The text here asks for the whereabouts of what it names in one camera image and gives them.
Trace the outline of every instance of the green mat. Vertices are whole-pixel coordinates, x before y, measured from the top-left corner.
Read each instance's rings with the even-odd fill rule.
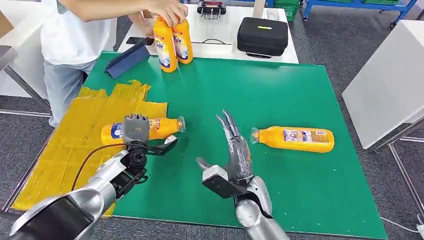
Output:
[[[103,53],[84,86],[112,92],[136,79],[151,85],[147,100],[168,102],[170,118],[184,116],[186,132],[166,156],[148,157],[149,180],[117,202],[113,215],[238,227],[232,199],[201,183],[196,157],[224,165],[227,142],[215,115],[227,110],[248,139],[252,127],[329,129],[325,154],[249,144],[254,173],[265,181],[273,216],[284,230],[387,239],[326,70],[319,65],[195,58],[164,73],[156,57],[119,79],[104,73],[117,53]]]

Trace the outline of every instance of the orange bottle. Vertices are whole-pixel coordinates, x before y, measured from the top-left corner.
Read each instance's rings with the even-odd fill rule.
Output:
[[[176,132],[184,133],[186,131],[186,122],[184,117],[180,116],[176,119],[170,118],[152,118],[148,120],[149,131],[148,139],[166,139]],[[104,145],[121,144],[122,140],[122,123],[108,124],[101,129],[101,142]]]
[[[190,40],[189,22],[184,19],[183,23],[172,28],[175,54],[182,64],[189,64],[193,60],[192,41]]]
[[[165,73],[172,73],[178,66],[172,29],[162,17],[157,17],[153,24],[153,33],[160,69]]]
[[[253,127],[250,141],[271,148],[314,153],[328,153],[334,147],[334,135],[330,130],[308,127],[272,126],[267,129]]]

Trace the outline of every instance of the jeans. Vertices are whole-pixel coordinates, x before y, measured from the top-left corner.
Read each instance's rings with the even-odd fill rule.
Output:
[[[96,61],[81,65],[53,65],[44,61],[44,82],[53,116],[48,123],[56,128],[64,117],[69,104],[83,85],[83,72],[89,74]]]

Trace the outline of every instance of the bottle label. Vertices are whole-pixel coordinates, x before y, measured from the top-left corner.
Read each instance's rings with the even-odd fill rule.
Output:
[[[153,118],[148,120],[149,129],[159,130],[161,128],[161,120],[159,118]]]
[[[159,58],[160,65],[164,68],[169,68],[171,66],[170,54],[168,46],[164,44],[164,38],[159,35],[155,35],[154,40],[156,42],[157,57]]]
[[[122,138],[122,123],[112,124],[112,128],[110,129],[110,136],[113,139],[121,139]]]
[[[175,45],[175,54],[179,59],[189,59],[189,49],[187,48],[187,43],[183,39],[183,33],[175,30],[172,30],[172,33],[173,42]]]
[[[325,131],[283,130],[284,142],[296,143],[329,143],[329,136]]]

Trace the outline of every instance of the white t-shirt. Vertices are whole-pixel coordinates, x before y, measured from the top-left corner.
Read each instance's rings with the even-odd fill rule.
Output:
[[[103,50],[112,51],[112,20],[83,22],[70,10],[58,10],[57,0],[41,1],[55,9],[41,29],[42,54],[49,63],[81,65],[96,60]]]

